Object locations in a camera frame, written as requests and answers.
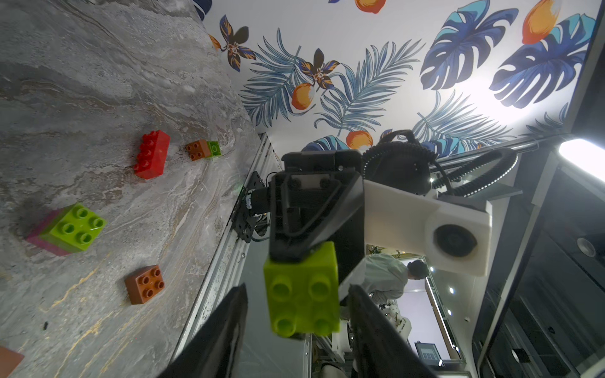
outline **lime green lego brick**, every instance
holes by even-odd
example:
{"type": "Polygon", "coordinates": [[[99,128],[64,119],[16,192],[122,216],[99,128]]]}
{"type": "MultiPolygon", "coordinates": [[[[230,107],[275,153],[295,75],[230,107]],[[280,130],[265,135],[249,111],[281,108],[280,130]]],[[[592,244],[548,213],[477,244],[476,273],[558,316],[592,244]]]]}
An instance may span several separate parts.
{"type": "Polygon", "coordinates": [[[333,242],[322,243],[299,264],[268,258],[263,272],[274,333],[290,337],[295,333],[328,336],[338,332],[338,266],[333,242]]]}
{"type": "Polygon", "coordinates": [[[221,156],[221,147],[218,145],[218,142],[208,142],[208,148],[212,156],[221,156]]]}
{"type": "Polygon", "coordinates": [[[103,218],[81,203],[76,203],[65,207],[39,237],[67,252],[83,252],[99,236],[105,225],[103,218]]]}

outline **orange brick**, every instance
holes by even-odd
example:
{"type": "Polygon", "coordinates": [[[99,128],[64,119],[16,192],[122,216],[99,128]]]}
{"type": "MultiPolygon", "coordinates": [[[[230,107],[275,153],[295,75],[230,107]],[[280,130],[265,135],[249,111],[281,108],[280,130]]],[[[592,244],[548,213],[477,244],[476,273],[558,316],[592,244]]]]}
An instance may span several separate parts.
{"type": "Polygon", "coordinates": [[[0,378],[7,378],[21,363],[23,354],[0,347],[0,378]]]}
{"type": "Polygon", "coordinates": [[[208,147],[208,142],[204,139],[196,140],[185,146],[185,149],[189,153],[189,158],[192,161],[196,161],[201,158],[212,156],[212,152],[208,147]]]}
{"type": "Polygon", "coordinates": [[[141,268],[128,276],[124,282],[130,303],[143,304],[164,290],[164,280],[160,267],[152,265],[141,268]]]}

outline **marble table surface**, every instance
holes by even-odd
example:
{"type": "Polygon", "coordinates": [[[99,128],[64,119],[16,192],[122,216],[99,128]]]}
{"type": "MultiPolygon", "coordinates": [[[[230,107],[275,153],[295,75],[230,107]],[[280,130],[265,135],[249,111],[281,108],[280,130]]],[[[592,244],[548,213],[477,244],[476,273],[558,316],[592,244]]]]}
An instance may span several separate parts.
{"type": "Polygon", "coordinates": [[[155,376],[259,138],[189,0],[3,0],[0,30],[0,345],[25,356],[11,378],[155,376]],[[146,181],[132,166],[156,129],[171,143],[146,181]],[[190,161],[199,138],[223,156],[190,161]],[[88,251],[24,241],[77,201],[108,221],[88,251]],[[131,305],[124,278],[153,264],[166,288],[131,305]]]}

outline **recessed ceiling light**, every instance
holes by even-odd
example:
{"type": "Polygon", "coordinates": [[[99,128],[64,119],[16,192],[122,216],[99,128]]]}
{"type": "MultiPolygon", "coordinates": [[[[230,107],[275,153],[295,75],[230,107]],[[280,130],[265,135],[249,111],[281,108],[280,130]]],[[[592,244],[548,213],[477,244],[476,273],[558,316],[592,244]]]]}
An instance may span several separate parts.
{"type": "Polygon", "coordinates": [[[605,150],[584,139],[561,143],[559,154],[591,175],[605,181],[605,150]]]}

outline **palm leaf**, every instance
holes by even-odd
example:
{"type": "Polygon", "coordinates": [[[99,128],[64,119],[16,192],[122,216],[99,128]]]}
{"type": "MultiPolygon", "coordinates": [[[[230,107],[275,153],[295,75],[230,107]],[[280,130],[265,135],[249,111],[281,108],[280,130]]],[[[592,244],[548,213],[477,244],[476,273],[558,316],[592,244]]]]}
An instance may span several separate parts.
{"type": "Polygon", "coordinates": [[[559,22],[542,41],[523,45],[500,67],[489,89],[504,106],[524,108],[537,103],[555,90],[569,85],[576,76],[576,65],[582,65],[588,44],[595,29],[595,19],[573,15],[559,22]]]}
{"type": "Polygon", "coordinates": [[[410,42],[411,40],[398,50],[393,42],[390,53],[388,42],[381,51],[372,46],[372,53],[368,49],[365,50],[365,59],[362,64],[357,64],[356,71],[342,64],[345,68],[344,74],[332,73],[331,76],[340,78],[343,88],[324,91],[320,99],[324,112],[316,113],[321,117],[315,120],[315,128],[319,122],[326,122],[338,129],[338,136],[342,130],[367,131],[374,130],[374,126],[380,126],[375,119],[382,117],[382,114],[375,113],[384,111],[380,105],[389,101],[395,89],[399,88],[399,85],[394,84],[404,81],[401,77],[407,74],[406,70],[412,69],[410,63],[419,62],[411,57],[424,45],[416,50],[420,41],[408,47],[410,42]]]}
{"type": "Polygon", "coordinates": [[[416,123],[414,135],[420,142],[437,139],[457,138],[464,151],[482,146],[491,146],[514,138],[508,135],[511,129],[480,114],[473,114],[472,104],[465,105],[468,97],[456,98],[456,91],[442,105],[441,95],[436,91],[435,107],[416,123]]]}
{"type": "Polygon", "coordinates": [[[263,37],[265,47],[258,46],[257,61],[254,65],[263,70],[251,70],[257,76],[248,80],[248,84],[240,94],[244,108],[254,122],[255,126],[260,124],[266,127],[272,126],[272,120],[281,114],[289,120],[288,115],[301,116],[311,108],[294,113],[290,106],[290,96],[297,85],[307,82],[298,69],[298,57],[301,47],[296,54],[292,55],[284,48],[281,40],[281,32],[277,29],[277,47],[274,48],[263,37]]]}
{"type": "Polygon", "coordinates": [[[489,0],[478,0],[450,14],[420,69],[424,89],[451,88],[471,77],[474,61],[477,61],[477,67],[481,67],[491,52],[488,39],[496,47],[506,32],[501,25],[503,21],[511,25],[519,13],[516,8],[505,9],[486,18],[488,10],[489,0]],[[461,55],[464,55],[462,67],[461,55]]]}
{"type": "Polygon", "coordinates": [[[530,126],[526,125],[529,133],[521,134],[522,137],[527,136],[544,136],[544,135],[555,135],[561,134],[563,132],[563,123],[565,122],[565,117],[567,117],[567,107],[569,106],[569,102],[563,105],[561,111],[559,111],[559,119],[555,120],[550,118],[548,113],[544,113],[544,122],[540,122],[535,120],[535,125],[530,126]]]}
{"type": "Polygon", "coordinates": [[[338,151],[341,149],[350,149],[346,143],[336,138],[334,135],[319,138],[309,143],[303,148],[303,151],[338,151]]]}

